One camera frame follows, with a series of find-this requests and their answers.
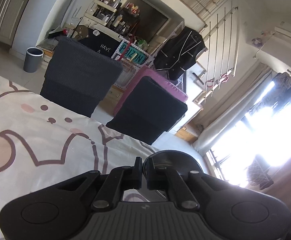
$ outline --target trash can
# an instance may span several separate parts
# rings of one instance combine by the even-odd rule
[[[43,58],[43,50],[30,47],[26,50],[23,70],[28,73],[36,72]]]

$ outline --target black mount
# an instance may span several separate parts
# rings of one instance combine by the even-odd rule
[[[147,159],[149,190],[167,202],[122,202],[140,189],[142,160],[109,175],[89,171],[8,203],[0,212],[6,240],[291,239],[291,213],[280,200],[233,186],[199,171],[186,181]]]

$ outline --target metal bolt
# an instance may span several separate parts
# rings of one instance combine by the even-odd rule
[[[93,203],[95,208],[106,208],[109,206],[109,203],[105,200],[97,200]]]
[[[183,201],[181,204],[182,207],[186,209],[193,209],[198,206],[198,204],[192,200]]]

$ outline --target floor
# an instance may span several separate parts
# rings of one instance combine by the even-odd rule
[[[39,94],[44,82],[45,69],[40,68],[35,73],[27,73],[23,71],[23,61],[12,56],[8,51],[9,47],[0,43],[0,76]],[[101,102],[91,118],[105,125],[113,118],[110,108],[106,101]],[[203,158],[192,146],[171,133],[164,132],[152,146],[159,150],[172,149],[188,153],[198,161],[205,173],[208,171]]]

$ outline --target sunlight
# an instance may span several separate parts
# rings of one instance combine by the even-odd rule
[[[261,99],[275,86],[275,82],[271,81],[270,84],[266,87],[266,89],[264,90],[264,92],[261,94],[261,96],[258,98],[258,100],[253,104],[256,105],[257,103],[259,103],[261,101]]]
[[[246,117],[253,132],[239,121],[212,148],[218,161],[230,155],[220,167],[229,183],[241,187],[247,186],[246,168],[256,154],[271,166],[281,166],[291,157],[291,103],[276,114],[265,107]]]

